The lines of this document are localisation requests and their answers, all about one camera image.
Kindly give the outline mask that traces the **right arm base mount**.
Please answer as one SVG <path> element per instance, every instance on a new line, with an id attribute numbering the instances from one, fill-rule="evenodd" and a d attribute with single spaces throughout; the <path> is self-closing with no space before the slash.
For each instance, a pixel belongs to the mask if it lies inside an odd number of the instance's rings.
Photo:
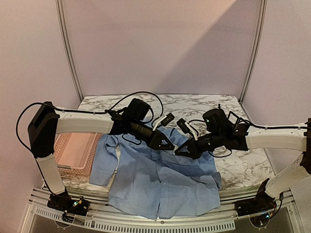
<path id="1" fill-rule="evenodd" d="M 284 199 L 283 192 L 279 194 L 279 205 L 275 198 L 266 194 L 256 194 L 254 198 L 234 202 L 234 210 L 238 216 L 249 216 L 251 224 L 257 228 L 265 227 L 281 209 Z"/>

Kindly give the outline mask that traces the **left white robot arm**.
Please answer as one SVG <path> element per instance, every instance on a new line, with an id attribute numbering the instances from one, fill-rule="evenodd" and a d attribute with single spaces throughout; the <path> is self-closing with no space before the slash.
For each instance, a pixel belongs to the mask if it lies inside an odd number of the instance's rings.
<path id="1" fill-rule="evenodd" d="M 40 108 L 28 126 L 30 151 L 33 154 L 44 182 L 54 195 L 53 202 L 62 211 L 72 207 L 66 195 L 54 158 L 54 141 L 62 133 L 102 133 L 108 135 L 130 134 L 143 141 L 153 150 L 173 150 L 167 136 L 157 128 L 151 128 L 143 119 L 151 107 L 139 99 L 132 99 L 123 110 L 88 112 L 58 109 L 51 102 L 40 104 Z"/>

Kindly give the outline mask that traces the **blue button-up shirt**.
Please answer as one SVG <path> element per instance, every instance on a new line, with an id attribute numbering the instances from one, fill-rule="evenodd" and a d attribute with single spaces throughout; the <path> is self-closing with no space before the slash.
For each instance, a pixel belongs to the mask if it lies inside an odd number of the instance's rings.
<path id="1" fill-rule="evenodd" d="M 109 186 L 109 205 L 150 219 L 199 216 L 220 206 L 221 175 L 210 153 L 193 160 L 131 135 L 99 139 L 89 182 Z"/>

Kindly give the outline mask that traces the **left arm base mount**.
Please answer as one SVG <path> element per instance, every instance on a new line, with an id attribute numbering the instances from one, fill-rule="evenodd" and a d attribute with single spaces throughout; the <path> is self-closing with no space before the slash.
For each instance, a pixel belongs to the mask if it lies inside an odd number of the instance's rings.
<path id="1" fill-rule="evenodd" d="M 49 208 L 63 212 L 61 219 L 68 223 L 72 223 L 76 215 L 86 216 L 89 205 L 90 202 L 83 196 L 73 199 L 67 192 L 58 195 L 50 194 L 47 203 Z"/>

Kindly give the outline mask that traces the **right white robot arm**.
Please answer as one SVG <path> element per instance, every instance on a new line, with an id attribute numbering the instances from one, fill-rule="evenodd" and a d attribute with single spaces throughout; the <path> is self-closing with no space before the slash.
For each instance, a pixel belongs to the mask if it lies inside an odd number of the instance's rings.
<path id="1" fill-rule="evenodd" d="M 223 109 L 215 108 L 203 114 L 208 133 L 188 139 L 174 153 L 178 156 L 198 159 L 204 152 L 225 147 L 232 150 L 287 149 L 301 152 L 299 157 L 272 179 L 262 182 L 251 207 L 261 212 L 270 199 L 311 175 L 311 123 L 289 126 L 259 126 L 237 118 L 231 122 Z"/>

